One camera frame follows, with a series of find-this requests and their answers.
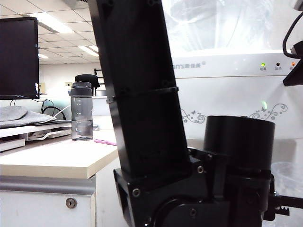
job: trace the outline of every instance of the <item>wooden desk surface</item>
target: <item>wooden desk surface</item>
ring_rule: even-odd
[[[115,142],[113,130],[94,131],[94,139]],[[118,157],[117,147],[64,136],[29,141],[0,154],[0,175],[88,179]]]

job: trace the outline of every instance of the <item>ceiling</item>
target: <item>ceiling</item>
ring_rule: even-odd
[[[47,12],[71,28],[62,34],[38,25],[39,64],[99,63],[99,58],[78,46],[96,45],[88,4],[77,0],[0,0],[0,18],[22,17],[29,13]]]

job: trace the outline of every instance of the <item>chair backrest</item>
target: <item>chair backrest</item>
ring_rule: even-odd
[[[93,74],[81,74],[75,77],[76,82],[89,82],[91,83],[91,88],[100,87],[98,77]]]

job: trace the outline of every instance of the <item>lock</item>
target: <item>lock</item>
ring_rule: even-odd
[[[73,209],[77,206],[77,201],[73,198],[68,198],[66,201],[65,201],[65,204],[68,208],[70,209]]]

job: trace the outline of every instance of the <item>desk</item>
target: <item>desk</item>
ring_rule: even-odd
[[[116,141],[113,130],[94,138]],[[116,146],[70,136],[1,153],[0,226],[126,227],[113,176],[119,166]]]

